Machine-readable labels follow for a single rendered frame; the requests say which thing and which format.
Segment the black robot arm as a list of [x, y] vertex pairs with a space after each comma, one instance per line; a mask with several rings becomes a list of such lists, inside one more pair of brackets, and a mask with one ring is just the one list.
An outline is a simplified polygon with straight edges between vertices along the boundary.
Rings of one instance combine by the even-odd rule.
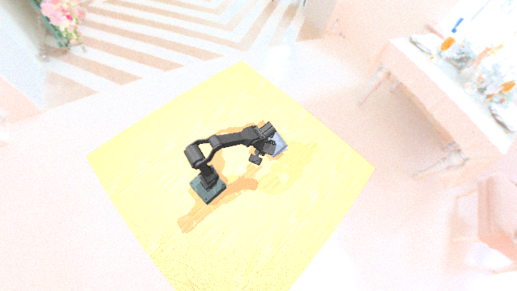
[[[208, 163], [213, 160], [218, 150], [237, 145], [244, 145], [247, 148], [249, 146], [258, 148], [262, 145], [265, 139], [268, 139], [276, 131], [277, 130], [271, 122], [268, 121], [261, 128], [257, 125], [251, 125], [237, 133], [226, 133], [221, 135], [213, 134], [208, 138], [193, 141], [190, 145], [186, 146], [184, 153], [191, 167], [196, 170], [200, 169], [200, 173], [198, 174], [201, 180], [200, 183], [208, 192], [217, 185], [217, 181], [220, 177], [212, 164], [208, 166]], [[206, 143], [209, 143], [212, 147], [207, 158], [204, 157], [204, 154], [198, 147], [198, 145]], [[275, 153], [275, 149], [275, 141], [270, 140], [264, 143], [264, 147], [260, 152], [261, 154], [273, 155]]]

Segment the grey square panel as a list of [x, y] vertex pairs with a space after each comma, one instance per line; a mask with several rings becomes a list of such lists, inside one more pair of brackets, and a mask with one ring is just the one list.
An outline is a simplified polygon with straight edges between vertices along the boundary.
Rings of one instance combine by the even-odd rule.
[[271, 158], [274, 158], [278, 154], [281, 154], [285, 150], [287, 150], [286, 148], [288, 147], [288, 144], [284, 141], [284, 139], [280, 136], [280, 134], [277, 131], [275, 132], [275, 135], [273, 138], [269, 137], [268, 141], [270, 141], [270, 140], [274, 140], [276, 143], [275, 153], [273, 155], [270, 155]]

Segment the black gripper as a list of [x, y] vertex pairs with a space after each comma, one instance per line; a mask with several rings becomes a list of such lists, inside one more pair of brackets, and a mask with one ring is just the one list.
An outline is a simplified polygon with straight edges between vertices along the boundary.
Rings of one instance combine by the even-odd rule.
[[[273, 138], [273, 137], [274, 137], [274, 135], [275, 135], [275, 133], [273, 133], [273, 134], [270, 136], [270, 138]], [[269, 139], [269, 138], [268, 138], [268, 139]], [[264, 143], [265, 143], [265, 142], [268, 142], [268, 139], [265, 139], [265, 140], [263, 141], [263, 143], [262, 143], [262, 145], [261, 145], [260, 147], [258, 147], [258, 148], [255, 148], [255, 147], [254, 147], [254, 148], [255, 148], [255, 151], [254, 151], [254, 154], [255, 154], [255, 155], [254, 155], [254, 154], [251, 154], [251, 155], [250, 155], [250, 157], [249, 157], [249, 159], [248, 159], [248, 160], [249, 160], [249, 162], [252, 162], [252, 163], [254, 163], [254, 164], [256, 164], [256, 165], [260, 166], [260, 164], [261, 164], [261, 162], [262, 162], [262, 160], [263, 160], [263, 159], [262, 159], [262, 158], [260, 158], [260, 157], [259, 157], [259, 155], [261, 155], [261, 156], [265, 156], [265, 154], [261, 154], [260, 150], [264, 147]]]

